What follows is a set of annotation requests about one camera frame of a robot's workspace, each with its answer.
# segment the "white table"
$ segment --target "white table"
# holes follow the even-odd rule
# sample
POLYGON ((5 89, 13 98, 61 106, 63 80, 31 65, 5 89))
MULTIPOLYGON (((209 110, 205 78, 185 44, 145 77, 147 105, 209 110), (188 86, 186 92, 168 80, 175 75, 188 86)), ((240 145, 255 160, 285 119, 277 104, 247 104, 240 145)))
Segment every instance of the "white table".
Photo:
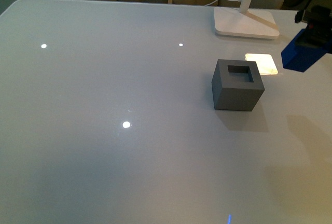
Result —
POLYGON ((271 12, 281 36, 253 40, 216 36, 212 7, 14 3, 0 17, 0 223, 331 224, 332 58, 283 69, 305 25, 271 12), (246 53, 279 74, 252 112, 214 110, 217 59, 246 53))

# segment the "gray cube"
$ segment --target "gray cube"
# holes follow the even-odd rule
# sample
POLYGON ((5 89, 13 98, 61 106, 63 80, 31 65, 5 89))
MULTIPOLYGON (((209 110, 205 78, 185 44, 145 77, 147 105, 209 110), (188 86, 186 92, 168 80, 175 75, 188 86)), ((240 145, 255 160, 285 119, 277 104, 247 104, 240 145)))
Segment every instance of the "gray cube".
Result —
POLYGON ((252 111, 264 90, 256 62, 218 60, 212 78, 214 109, 252 111))

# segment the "square hole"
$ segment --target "square hole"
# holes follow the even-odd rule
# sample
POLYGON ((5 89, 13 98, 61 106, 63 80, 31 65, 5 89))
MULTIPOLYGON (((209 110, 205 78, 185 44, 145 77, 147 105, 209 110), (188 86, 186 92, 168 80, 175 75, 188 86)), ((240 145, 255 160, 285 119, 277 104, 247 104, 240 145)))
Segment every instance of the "square hole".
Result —
POLYGON ((229 77, 235 82, 254 82, 248 66, 228 65, 229 77))

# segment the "white cable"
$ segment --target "white cable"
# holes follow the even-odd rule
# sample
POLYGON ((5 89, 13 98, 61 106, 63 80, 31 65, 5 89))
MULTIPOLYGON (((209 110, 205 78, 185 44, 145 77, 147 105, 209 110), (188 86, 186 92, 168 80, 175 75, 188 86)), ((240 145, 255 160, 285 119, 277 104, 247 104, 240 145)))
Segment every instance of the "white cable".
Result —
MULTIPOLYGON (((217 1, 219 1, 219 0, 215 0, 215 1, 213 1, 212 3, 209 3, 209 4, 205 5, 205 6, 212 5, 213 3, 217 2, 217 1)), ((227 0, 227 1, 232 1, 232 2, 241 2, 242 0, 227 0)))

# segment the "lamp base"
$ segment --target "lamp base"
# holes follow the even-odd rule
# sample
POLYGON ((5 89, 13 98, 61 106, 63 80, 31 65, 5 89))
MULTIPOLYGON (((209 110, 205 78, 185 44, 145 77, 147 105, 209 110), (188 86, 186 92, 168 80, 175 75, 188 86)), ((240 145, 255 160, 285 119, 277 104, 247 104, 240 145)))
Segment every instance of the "lamp base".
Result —
POLYGON ((279 30, 270 12, 250 9, 246 13, 226 7, 214 8, 216 33, 227 36, 276 39, 279 30))

